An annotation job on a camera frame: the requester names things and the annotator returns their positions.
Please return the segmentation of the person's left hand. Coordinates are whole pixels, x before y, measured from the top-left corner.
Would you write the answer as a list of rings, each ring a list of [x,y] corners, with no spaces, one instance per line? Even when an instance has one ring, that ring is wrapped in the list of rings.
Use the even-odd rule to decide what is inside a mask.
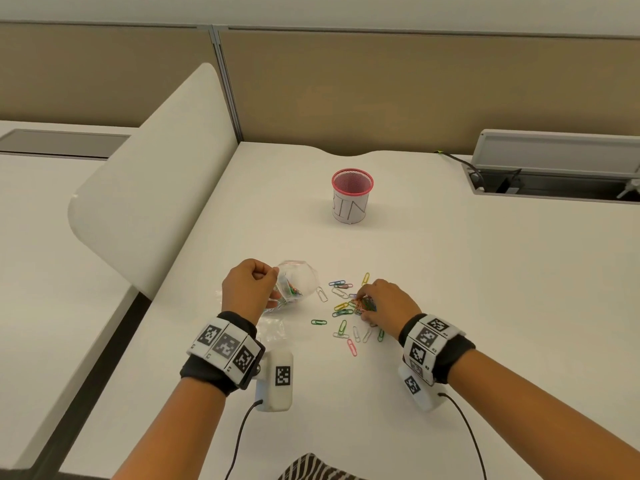
[[[222,282],[221,311],[233,312],[249,322],[259,321],[268,305],[276,282],[254,279],[254,266],[267,265],[256,259],[246,259],[232,268]]]

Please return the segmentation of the person's right hand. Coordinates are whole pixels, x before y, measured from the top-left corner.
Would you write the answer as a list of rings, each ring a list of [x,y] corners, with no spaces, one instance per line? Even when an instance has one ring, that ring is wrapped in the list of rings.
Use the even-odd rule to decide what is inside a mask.
[[[418,304],[404,290],[384,279],[363,285],[356,296],[363,295],[372,297],[376,312],[383,315],[383,327],[380,328],[396,340],[399,340],[405,325],[422,313]]]

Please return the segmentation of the clear plastic container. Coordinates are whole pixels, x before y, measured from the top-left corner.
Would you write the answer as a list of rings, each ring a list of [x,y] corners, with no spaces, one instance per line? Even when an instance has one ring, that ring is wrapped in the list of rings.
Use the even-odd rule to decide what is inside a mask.
[[[316,288],[319,286],[318,275],[316,270],[306,261],[285,260],[277,267],[280,269],[278,279],[288,278],[303,293],[300,299],[288,302],[297,304],[316,293]]]

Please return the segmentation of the person's left forearm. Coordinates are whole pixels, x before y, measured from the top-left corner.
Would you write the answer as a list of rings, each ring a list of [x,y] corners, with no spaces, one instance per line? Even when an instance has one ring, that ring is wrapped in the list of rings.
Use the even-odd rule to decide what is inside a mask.
[[[111,480],[198,480],[226,400],[208,383],[181,379]]]

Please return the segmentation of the person's right forearm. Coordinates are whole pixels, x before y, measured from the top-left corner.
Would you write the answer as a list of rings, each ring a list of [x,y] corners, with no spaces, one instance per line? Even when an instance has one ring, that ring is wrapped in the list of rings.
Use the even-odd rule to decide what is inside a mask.
[[[447,380],[543,480],[640,480],[640,451],[487,355]]]

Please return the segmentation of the scattered coloured paper clips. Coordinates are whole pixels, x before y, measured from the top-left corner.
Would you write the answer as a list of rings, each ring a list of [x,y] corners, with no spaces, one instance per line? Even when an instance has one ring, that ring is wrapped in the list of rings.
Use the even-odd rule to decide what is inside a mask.
[[[380,327],[370,327],[355,313],[350,301],[356,297],[361,285],[372,283],[368,272],[317,272],[319,286],[310,304],[304,307],[301,329],[308,340],[320,343],[331,341],[335,347],[345,349],[348,357],[365,355],[369,348],[382,348],[388,341]]]

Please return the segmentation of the clear plastic bag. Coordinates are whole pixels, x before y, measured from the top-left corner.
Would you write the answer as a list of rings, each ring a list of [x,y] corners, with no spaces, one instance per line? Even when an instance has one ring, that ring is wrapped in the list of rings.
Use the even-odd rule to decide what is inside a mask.
[[[260,320],[256,323],[251,322],[257,331],[256,341],[260,341],[264,345],[283,343],[287,338],[285,320],[290,314],[293,304],[285,300],[284,295],[275,285],[268,305],[274,305],[274,307],[265,308]]]

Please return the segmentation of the black right wristband with markers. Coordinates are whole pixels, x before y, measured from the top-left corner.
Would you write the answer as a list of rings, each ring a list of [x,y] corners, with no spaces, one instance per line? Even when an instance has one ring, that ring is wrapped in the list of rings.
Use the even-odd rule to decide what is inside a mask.
[[[398,337],[403,362],[418,379],[432,386],[447,385],[452,368],[476,345],[465,332],[433,314],[417,314]]]

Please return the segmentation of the black wristband with markers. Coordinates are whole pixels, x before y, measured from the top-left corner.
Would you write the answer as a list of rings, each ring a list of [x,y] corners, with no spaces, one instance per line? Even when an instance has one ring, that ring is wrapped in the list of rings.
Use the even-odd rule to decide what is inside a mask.
[[[221,312],[188,348],[180,378],[211,385],[227,397],[247,389],[265,352],[254,324],[235,312]]]
[[[433,314],[417,314],[398,337],[403,362],[418,379],[432,386],[447,385],[452,368],[476,345],[465,332]]]

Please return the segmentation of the black left wristband with markers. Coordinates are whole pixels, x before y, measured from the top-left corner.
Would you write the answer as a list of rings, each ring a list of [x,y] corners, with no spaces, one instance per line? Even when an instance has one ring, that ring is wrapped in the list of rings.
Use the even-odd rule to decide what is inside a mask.
[[[221,312],[188,348],[180,378],[211,385],[227,397],[247,389],[265,352],[254,324],[235,312]]]

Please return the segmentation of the pink mesh pen cup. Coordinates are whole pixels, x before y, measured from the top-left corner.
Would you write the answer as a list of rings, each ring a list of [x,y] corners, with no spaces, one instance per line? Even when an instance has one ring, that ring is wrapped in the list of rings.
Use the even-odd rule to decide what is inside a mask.
[[[361,169],[345,168],[332,176],[333,217],[353,225],[366,216],[366,206],[374,186],[372,176]]]

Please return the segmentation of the white desk divider panel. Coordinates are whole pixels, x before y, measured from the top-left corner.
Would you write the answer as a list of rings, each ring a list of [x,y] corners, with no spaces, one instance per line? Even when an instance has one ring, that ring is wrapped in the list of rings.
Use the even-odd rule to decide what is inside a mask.
[[[71,231],[154,299],[238,145],[203,63],[72,195]]]

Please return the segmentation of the striped black white clothing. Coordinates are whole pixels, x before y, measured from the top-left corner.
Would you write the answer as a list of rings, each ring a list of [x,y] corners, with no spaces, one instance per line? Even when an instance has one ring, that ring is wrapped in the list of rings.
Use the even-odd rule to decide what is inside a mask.
[[[295,459],[277,480],[366,480],[343,469],[332,467],[314,453]]]

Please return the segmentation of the beige partition panel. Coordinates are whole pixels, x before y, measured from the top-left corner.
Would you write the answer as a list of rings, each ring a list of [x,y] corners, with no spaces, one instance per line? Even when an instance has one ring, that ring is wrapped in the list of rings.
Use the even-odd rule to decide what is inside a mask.
[[[0,23],[0,120],[139,127],[201,64],[199,27]]]
[[[640,136],[640,38],[220,33],[248,142],[472,153],[485,129]]]

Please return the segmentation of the grey flat desk cover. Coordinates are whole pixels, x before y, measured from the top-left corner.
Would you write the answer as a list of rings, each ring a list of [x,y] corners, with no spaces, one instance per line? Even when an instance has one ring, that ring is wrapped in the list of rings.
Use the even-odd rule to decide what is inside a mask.
[[[0,154],[107,160],[128,135],[14,129],[0,137]]]

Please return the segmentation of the grey metal partition post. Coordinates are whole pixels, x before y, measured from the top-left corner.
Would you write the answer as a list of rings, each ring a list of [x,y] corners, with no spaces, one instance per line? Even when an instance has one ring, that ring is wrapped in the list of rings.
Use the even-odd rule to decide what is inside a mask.
[[[234,97],[234,92],[231,84],[230,74],[228,72],[228,65],[225,60],[225,55],[223,52],[221,33],[222,31],[227,31],[228,26],[226,25],[197,25],[196,26],[200,30],[206,30],[209,33],[209,37],[211,39],[211,44],[215,52],[216,61],[218,64],[218,68],[220,71],[220,78],[222,81],[223,92],[225,94],[225,98],[227,101],[228,112],[232,121],[232,125],[234,128],[234,132],[236,135],[236,140],[238,143],[244,141],[243,131],[241,128],[241,123],[239,121],[239,115],[237,112],[236,100]]]

